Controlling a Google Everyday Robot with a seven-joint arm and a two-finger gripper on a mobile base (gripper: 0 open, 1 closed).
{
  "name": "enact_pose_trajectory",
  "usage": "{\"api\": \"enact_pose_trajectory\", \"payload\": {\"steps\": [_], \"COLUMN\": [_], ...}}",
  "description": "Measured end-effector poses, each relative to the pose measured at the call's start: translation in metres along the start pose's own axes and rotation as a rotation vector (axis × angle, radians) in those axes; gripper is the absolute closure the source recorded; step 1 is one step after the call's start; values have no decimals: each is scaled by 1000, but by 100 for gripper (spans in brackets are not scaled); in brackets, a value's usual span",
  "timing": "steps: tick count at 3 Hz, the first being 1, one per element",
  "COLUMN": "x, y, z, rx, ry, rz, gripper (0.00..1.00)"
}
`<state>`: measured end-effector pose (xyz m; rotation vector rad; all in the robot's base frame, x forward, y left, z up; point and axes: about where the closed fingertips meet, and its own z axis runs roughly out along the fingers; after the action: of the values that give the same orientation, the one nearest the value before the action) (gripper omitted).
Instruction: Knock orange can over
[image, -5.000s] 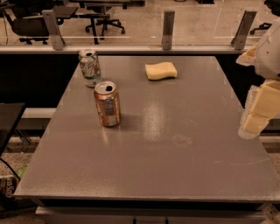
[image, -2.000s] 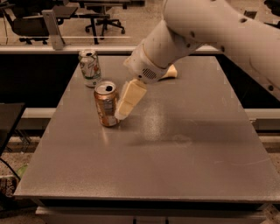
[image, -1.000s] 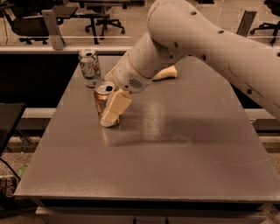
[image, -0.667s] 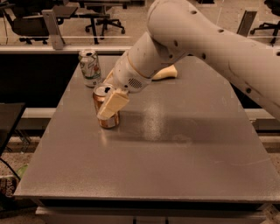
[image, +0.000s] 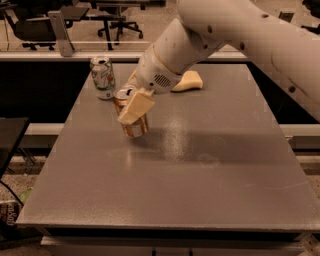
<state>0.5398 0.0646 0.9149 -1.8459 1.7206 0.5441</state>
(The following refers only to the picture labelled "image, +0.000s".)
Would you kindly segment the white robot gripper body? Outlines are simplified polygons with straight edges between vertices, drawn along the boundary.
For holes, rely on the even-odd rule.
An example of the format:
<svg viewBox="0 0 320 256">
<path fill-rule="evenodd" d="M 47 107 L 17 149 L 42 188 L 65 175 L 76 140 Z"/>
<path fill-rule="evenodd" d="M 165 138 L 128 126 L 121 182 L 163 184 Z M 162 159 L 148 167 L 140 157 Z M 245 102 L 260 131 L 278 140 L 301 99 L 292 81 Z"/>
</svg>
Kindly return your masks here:
<svg viewBox="0 0 320 256">
<path fill-rule="evenodd" d="M 169 92 L 185 71 L 225 45 L 215 32 L 216 25 L 208 17 L 174 18 L 140 58 L 137 86 L 156 94 Z"/>
</svg>

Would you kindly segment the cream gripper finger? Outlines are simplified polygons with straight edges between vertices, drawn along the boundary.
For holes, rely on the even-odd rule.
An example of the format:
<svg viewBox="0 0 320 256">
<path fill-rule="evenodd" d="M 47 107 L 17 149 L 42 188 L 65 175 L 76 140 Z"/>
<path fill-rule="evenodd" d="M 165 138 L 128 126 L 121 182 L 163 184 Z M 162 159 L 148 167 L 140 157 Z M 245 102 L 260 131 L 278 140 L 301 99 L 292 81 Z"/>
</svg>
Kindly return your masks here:
<svg viewBox="0 0 320 256">
<path fill-rule="evenodd" d="M 131 125 L 144 116 L 155 104 L 153 90 L 139 88 L 129 94 L 125 107 L 121 110 L 118 121 Z"/>
<path fill-rule="evenodd" d="M 134 87 L 138 86 L 138 82 L 136 79 L 136 71 L 133 71 L 132 74 L 130 75 L 130 77 L 127 80 L 127 84 L 132 85 Z"/>
</svg>

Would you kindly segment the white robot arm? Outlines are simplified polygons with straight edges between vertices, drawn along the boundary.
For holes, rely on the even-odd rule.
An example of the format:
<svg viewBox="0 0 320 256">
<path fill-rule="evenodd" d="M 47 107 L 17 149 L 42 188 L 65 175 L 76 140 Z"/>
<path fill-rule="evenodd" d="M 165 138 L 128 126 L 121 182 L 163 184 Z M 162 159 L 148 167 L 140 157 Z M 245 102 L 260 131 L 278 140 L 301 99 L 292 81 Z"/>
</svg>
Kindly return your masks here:
<svg viewBox="0 0 320 256">
<path fill-rule="evenodd" d="M 313 118 L 320 119 L 320 39 L 259 9 L 250 0 L 177 0 L 178 17 L 142 55 L 118 120 L 132 124 L 194 64 L 230 45 Z"/>
</svg>

